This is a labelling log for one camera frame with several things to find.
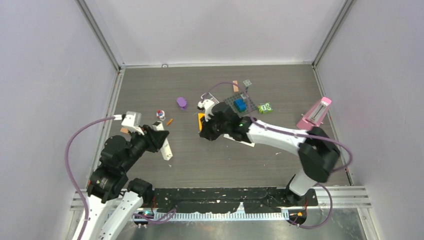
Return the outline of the white remote control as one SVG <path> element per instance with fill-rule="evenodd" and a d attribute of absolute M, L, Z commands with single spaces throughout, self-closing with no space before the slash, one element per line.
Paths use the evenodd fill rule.
<path fill-rule="evenodd" d="M 200 96 L 200 98 L 201 98 L 202 101 L 203 100 L 211 100 L 214 103 L 219 103 L 219 101 L 210 92 L 206 92 L 206 93 L 202 94 Z"/>

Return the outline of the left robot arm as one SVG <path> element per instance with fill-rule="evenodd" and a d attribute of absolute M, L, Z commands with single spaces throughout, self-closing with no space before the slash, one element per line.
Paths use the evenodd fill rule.
<path fill-rule="evenodd" d="M 115 135 L 105 141 L 100 165 L 81 198 L 84 210 L 73 239 L 115 240 L 136 209 L 153 202 L 152 184 L 140 178 L 129 180 L 127 173 L 145 152 L 159 152 L 170 133 L 148 125 L 141 130 L 143 134 L 131 132 L 130 140 Z"/>

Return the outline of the white remote battery cover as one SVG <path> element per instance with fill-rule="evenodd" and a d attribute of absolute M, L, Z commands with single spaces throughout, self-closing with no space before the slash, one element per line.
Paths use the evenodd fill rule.
<path fill-rule="evenodd" d="M 164 131 L 164 126 L 163 126 L 163 122 L 162 121 L 156 121 L 153 125 L 152 125 L 153 129 L 156 131 Z M 172 157 L 173 157 L 173 153 L 168 141 L 168 138 L 166 137 L 163 145 L 160 149 L 160 153 L 162 154 L 162 157 L 165 161 L 169 161 Z"/>

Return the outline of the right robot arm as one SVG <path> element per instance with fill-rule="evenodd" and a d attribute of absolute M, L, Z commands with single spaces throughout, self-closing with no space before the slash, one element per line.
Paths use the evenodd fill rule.
<path fill-rule="evenodd" d="M 299 205 L 317 183 L 326 183 L 340 157 L 340 150 L 320 127 L 301 130 L 267 124 L 253 117 L 240 117 L 228 104 L 209 99 L 201 100 L 197 107 L 204 111 L 201 138 L 214 141 L 228 135 L 237 142 L 272 146 L 299 157 L 301 169 L 284 193 L 291 205 Z"/>

